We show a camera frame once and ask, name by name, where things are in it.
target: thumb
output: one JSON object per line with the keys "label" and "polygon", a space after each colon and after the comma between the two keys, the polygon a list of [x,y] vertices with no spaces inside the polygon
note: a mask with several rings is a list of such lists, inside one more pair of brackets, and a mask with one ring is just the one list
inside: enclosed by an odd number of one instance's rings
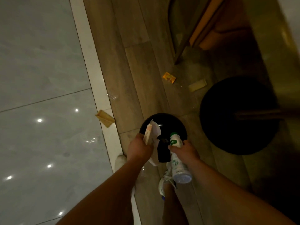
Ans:
{"label": "thumb", "polygon": [[178,151],[178,147],[171,146],[171,145],[168,146],[168,149],[169,149],[171,152],[174,152],[174,153],[176,153],[176,152]]}

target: white plastic bottle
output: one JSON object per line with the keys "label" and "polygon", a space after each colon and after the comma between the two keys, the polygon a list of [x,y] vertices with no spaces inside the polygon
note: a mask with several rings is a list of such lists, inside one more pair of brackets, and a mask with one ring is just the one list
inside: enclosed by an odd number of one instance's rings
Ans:
{"label": "white plastic bottle", "polygon": [[[175,147],[182,147],[183,143],[178,133],[171,133],[170,145]],[[192,175],[188,167],[172,152],[171,155],[173,179],[177,183],[186,184],[192,181]]]}

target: person's left hand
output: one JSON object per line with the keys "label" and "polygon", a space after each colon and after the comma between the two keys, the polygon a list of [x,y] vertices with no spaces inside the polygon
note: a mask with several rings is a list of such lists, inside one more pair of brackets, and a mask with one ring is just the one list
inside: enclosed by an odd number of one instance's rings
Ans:
{"label": "person's left hand", "polygon": [[130,142],[127,152],[127,161],[140,161],[143,165],[150,159],[153,146],[146,145],[143,141],[144,135],[138,133]]}

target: white floor strip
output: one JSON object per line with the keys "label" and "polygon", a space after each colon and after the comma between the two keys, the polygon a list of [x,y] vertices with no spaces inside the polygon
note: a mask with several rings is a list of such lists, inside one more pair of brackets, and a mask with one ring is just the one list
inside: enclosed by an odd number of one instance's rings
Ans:
{"label": "white floor strip", "polygon": [[[113,116],[83,0],[70,0],[70,3],[97,110],[105,110]],[[106,128],[102,123],[101,126],[112,170],[114,171],[117,156],[123,154],[117,127],[115,123],[109,128]],[[134,224],[141,225],[134,196],[131,203]]]}

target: shoe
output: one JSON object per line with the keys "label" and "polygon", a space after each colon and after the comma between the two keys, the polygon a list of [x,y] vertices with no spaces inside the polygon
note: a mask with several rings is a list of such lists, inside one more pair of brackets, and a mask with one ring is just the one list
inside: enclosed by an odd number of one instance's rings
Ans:
{"label": "shoe", "polygon": [[[119,155],[115,159],[115,172],[119,170],[126,162],[127,162],[127,157],[125,155]],[[134,193],[135,193],[135,186],[133,186],[133,189],[131,191],[131,196],[133,196]]]}
{"label": "shoe", "polygon": [[172,186],[174,186],[175,189],[177,189],[177,186],[176,186],[176,183],[174,182],[174,179],[172,177],[172,164],[171,162],[167,162],[167,170],[164,174],[164,176],[161,178],[161,180],[159,181],[159,184],[158,184],[158,190],[159,190],[159,193],[162,195],[162,198],[164,200],[165,198],[165,193],[164,193],[164,190],[163,190],[163,186],[164,184],[170,182]]}

